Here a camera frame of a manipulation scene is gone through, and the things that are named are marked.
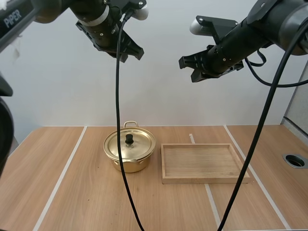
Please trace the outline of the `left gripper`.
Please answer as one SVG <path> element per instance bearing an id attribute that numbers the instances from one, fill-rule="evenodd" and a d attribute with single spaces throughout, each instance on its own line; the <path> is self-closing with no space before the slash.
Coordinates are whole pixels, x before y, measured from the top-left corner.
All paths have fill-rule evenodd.
<path id="1" fill-rule="evenodd" d="M 105 9 L 95 20 L 85 22 L 78 20 L 77 28 L 82 31 L 93 43 L 98 51 L 103 51 L 113 58 L 117 58 L 117 41 L 122 22 L 119 19 L 119 9 Z M 140 60 L 144 55 L 142 47 L 125 32 L 122 33 L 121 52 L 119 60 L 122 63 L 128 59 L 128 55 Z"/>

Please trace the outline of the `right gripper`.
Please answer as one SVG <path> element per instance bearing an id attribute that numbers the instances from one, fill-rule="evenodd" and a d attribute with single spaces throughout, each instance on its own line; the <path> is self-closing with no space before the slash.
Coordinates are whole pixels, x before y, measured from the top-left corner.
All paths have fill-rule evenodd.
<path id="1" fill-rule="evenodd" d="M 182 56 L 179 59 L 180 69 L 186 67 L 194 69 L 191 74 L 192 83 L 207 80 L 210 77 L 220 77 L 244 67 L 244 34 L 243 32 L 230 31 L 219 38 L 216 33 L 207 33 L 213 37 L 214 46 L 207 46 L 207 50 Z"/>

